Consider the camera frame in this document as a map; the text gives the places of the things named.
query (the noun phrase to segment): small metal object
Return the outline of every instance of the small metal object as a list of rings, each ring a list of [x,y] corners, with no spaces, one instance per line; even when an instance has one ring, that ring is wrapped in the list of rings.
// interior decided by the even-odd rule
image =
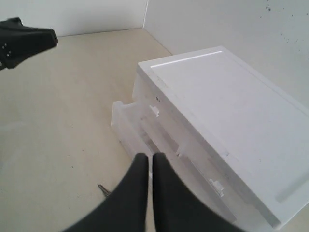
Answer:
[[[103,185],[98,185],[99,189],[103,192],[103,195],[105,197],[108,197],[112,192],[108,191],[106,188],[103,187]]]

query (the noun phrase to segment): drawer handle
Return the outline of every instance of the drawer handle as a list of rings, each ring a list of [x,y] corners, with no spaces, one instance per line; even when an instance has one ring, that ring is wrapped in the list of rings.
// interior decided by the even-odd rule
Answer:
[[[149,107],[154,112],[155,116],[159,117],[159,113],[160,113],[159,109],[156,108],[155,106],[151,106],[151,105],[149,105]]]

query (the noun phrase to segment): white plastic drawer unit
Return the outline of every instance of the white plastic drawer unit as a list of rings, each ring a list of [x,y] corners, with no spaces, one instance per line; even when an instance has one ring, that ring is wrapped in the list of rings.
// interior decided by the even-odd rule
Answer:
[[[247,231],[309,201],[309,110],[223,47],[141,62],[113,127],[128,153],[166,153],[190,190]]]

